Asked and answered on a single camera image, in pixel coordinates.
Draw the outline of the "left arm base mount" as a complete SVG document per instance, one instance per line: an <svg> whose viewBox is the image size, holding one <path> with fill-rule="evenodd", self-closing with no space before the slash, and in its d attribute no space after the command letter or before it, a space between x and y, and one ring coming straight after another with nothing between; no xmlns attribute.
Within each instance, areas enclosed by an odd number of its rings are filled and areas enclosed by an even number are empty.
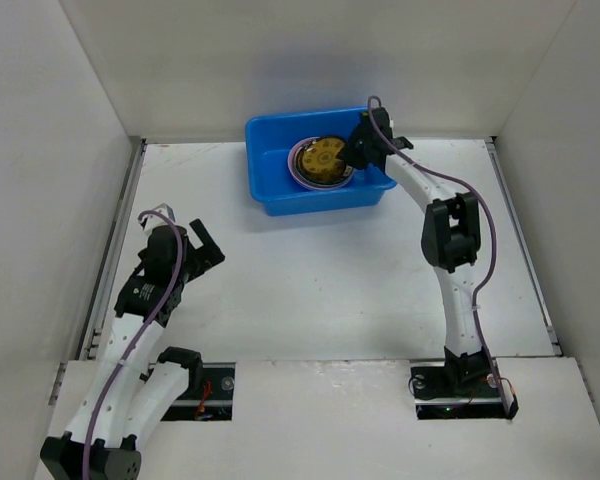
<svg viewBox="0 0 600 480"><path fill-rule="evenodd" d="M205 363L197 388L189 387L168 408L162 421L231 421L235 392L235 363Z"/></svg>

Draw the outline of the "yellow patterned plate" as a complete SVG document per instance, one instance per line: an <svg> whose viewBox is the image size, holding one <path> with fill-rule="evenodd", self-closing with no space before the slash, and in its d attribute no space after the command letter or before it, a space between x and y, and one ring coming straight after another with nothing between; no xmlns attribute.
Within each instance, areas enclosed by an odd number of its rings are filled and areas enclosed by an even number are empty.
<svg viewBox="0 0 600 480"><path fill-rule="evenodd" d="M300 175L327 181L352 174L353 168L336 157L345 142L337 136L323 136L311 141L297 156L296 167Z"/></svg>
<svg viewBox="0 0 600 480"><path fill-rule="evenodd" d="M345 175L336 178L335 180L317 181L304 177L302 175L294 175L294 180L300 185L304 185L309 189L335 189L347 185L353 179L353 175Z"/></svg>

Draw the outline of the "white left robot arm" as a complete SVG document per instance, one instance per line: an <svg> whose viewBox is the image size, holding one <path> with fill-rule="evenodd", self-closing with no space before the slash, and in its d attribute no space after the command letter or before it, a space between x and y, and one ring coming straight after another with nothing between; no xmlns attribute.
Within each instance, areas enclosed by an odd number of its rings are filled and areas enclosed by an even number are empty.
<svg viewBox="0 0 600 480"><path fill-rule="evenodd" d="M147 244L118 294L95 377L63 433L40 450L54 479L137 478L142 445L172 404L213 391L199 352L168 347L150 357L185 287L225 256L199 219L183 227L148 210L139 221Z"/></svg>

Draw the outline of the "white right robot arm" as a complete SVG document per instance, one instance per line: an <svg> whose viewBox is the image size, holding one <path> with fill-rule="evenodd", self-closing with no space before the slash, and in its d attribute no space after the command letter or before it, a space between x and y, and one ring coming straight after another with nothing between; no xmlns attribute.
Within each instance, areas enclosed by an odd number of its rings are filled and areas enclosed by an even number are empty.
<svg viewBox="0 0 600 480"><path fill-rule="evenodd" d="M491 279L497 255L495 225L469 183L434 171L403 151L385 108L367 108L338 157L355 169L373 165L399 184L424 214L421 250L438 280L446 324L442 388L461 397L493 372L478 316L477 294Z"/></svg>

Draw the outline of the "pink plate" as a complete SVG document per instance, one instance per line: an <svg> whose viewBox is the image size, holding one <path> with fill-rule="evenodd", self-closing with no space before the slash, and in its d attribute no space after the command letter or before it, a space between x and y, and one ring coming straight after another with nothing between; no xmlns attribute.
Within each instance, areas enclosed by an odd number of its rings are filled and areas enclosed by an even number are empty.
<svg viewBox="0 0 600 480"><path fill-rule="evenodd" d="M335 190L340 188L339 184L335 184L335 185L321 185L321 184L317 184L314 182L311 182L307 179L305 179L304 177L302 177L299 173L299 171L296 168L296 156L297 154L306 146L308 146L310 144L311 141L316 140L316 137L308 137L306 139L303 139L299 142L297 142L289 151L288 156L287 156L287 167L289 170L289 173L291 175L291 177L293 178L293 180L300 185L301 187L308 189L308 190L313 190L313 191L329 191L329 190Z"/></svg>

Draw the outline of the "green rim plate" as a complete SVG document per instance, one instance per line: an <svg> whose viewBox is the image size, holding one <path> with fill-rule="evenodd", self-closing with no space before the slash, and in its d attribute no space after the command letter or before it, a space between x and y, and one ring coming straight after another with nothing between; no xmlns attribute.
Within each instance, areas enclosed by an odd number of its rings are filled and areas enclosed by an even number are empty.
<svg viewBox="0 0 600 480"><path fill-rule="evenodd" d="M354 169L338 157L346 145L339 136L309 137L289 152L287 164L293 179L309 190L333 190L345 186Z"/></svg>

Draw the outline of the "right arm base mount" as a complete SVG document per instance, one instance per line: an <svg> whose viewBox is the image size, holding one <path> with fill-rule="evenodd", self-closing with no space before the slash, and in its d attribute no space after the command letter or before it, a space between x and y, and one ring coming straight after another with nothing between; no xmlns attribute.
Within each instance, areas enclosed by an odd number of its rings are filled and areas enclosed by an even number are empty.
<svg viewBox="0 0 600 480"><path fill-rule="evenodd" d="M418 420L513 420L519 401L511 381L496 380L490 371L465 385L453 385L443 362L410 367L408 389Z"/></svg>

